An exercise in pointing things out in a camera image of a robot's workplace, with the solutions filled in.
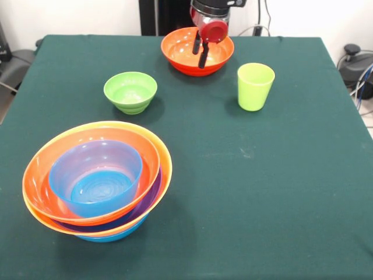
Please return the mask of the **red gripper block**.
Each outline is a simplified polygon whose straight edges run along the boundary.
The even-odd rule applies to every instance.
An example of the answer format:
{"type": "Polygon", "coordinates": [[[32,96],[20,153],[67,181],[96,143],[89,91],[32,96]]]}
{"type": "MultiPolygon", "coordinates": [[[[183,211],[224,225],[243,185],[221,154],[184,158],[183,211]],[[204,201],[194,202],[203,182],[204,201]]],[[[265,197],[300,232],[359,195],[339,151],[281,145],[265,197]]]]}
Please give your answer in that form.
{"type": "Polygon", "coordinates": [[[209,53],[208,43],[219,43],[227,36],[227,16],[208,15],[194,7],[190,8],[190,15],[194,25],[198,28],[193,41],[192,53],[193,55],[199,53],[200,44],[203,40],[203,51],[199,58],[198,67],[204,69],[209,53]]]}

